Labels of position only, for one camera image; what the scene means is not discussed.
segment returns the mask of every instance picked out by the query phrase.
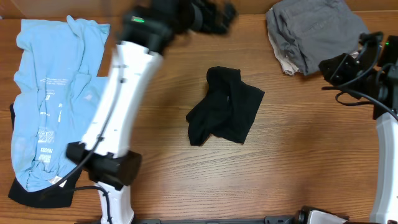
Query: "folded black fabric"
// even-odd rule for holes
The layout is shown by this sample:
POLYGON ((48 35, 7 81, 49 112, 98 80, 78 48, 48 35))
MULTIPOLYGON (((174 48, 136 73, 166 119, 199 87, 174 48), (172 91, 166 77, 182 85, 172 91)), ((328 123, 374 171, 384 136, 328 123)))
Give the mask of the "folded black fabric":
MULTIPOLYGON (((15 113, 13 105, 10 105, 12 128, 14 128, 15 113)), ((79 179, 81 170, 71 175, 63 187, 57 187, 53 189, 51 193, 52 197, 42 198, 42 193, 46 190, 40 190, 36 192, 27 192, 23 186, 15 178, 8 197, 21 204, 34 208, 64 208, 69 207, 72 204, 73 192, 67 192, 66 190, 74 189, 76 182, 79 179)))
POLYGON ((244 143, 264 92, 242 82, 241 71, 232 68, 210 68, 207 82, 205 98, 187 114, 191 145, 201 146, 210 134, 244 143))

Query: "gray cloth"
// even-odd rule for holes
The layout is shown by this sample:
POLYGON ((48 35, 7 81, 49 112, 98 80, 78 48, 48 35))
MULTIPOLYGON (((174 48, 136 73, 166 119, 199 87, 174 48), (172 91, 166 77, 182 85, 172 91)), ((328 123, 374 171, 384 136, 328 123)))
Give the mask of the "gray cloth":
POLYGON ((280 52, 304 75, 317 72, 322 60, 355 52, 359 35, 369 33, 344 0, 284 0, 266 16, 280 52))

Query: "wooden table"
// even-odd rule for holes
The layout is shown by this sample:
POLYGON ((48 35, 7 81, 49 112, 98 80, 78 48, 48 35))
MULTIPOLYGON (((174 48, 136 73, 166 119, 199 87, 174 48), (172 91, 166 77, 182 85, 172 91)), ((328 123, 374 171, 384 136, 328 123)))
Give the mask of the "wooden table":
MULTIPOLYGON (((398 35, 398 12, 359 12, 371 31, 398 35)), ((107 18, 94 18, 106 22, 107 18)), ((0 21, 0 223, 73 223, 101 216, 94 191, 77 192, 70 208, 36 209, 7 197, 14 179, 9 105, 22 50, 20 20, 0 21)), ((106 75, 108 41, 100 75, 106 75)), ((138 218, 262 218, 311 205, 368 221, 376 194, 378 140, 371 106, 344 107, 321 75, 283 75, 267 38, 265 16, 242 15, 229 37, 200 34, 169 48, 149 85, 131 147, 143 155, 132 186, 138 218), (210 67, 241 69, 265 91, 245 144, 212 136, 190 146, 185 115, 204 97, 210 67)), ((91 185, 83 173, 77 185, 91 185)))

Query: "green indicator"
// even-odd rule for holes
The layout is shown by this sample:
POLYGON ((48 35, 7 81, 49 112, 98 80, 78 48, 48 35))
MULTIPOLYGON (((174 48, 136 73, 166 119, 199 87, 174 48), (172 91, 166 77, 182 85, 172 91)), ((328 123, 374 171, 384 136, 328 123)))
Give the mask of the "green indicator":
POLYGON ((143 18, 135 17, 135 16, 132 18, 132 20, 133 20, 134 22, 141 22, 141 23, 145 22, 145 20, 144 20, 143 18))

